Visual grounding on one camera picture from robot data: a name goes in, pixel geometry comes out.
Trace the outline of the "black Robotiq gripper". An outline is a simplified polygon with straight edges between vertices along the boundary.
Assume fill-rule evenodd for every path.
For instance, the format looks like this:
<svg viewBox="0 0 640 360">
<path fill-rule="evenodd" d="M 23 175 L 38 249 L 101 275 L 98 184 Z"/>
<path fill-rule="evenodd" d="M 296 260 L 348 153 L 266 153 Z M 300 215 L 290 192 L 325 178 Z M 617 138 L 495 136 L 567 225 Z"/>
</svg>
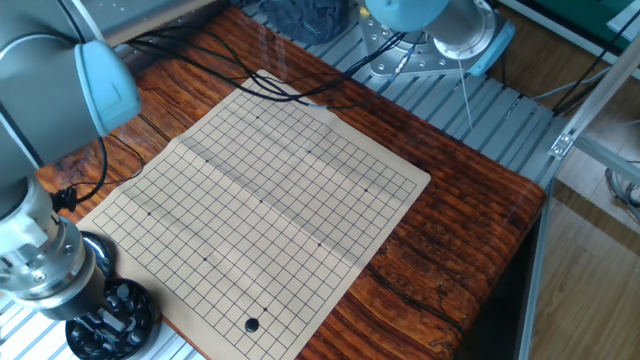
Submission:
<svg viewBox="0 0 640 360">
<path fill-rule="evenodd" d="M 105 285 L 104 275 L 96 265 L 92 266 L 89 274 L 88 279 L 69 299 L 60 305 L 43 309 L 42 314 L 53 320 L 75 318 L 76 322 L 94 336 L 115 344 L 123 337 L 127 328 L 118 318 L 125 318 L 130 314 L 130 290 L 124 283 L 107 282 Z M 113 313 L 105 307 L 106 301 Z"/>
</svg>

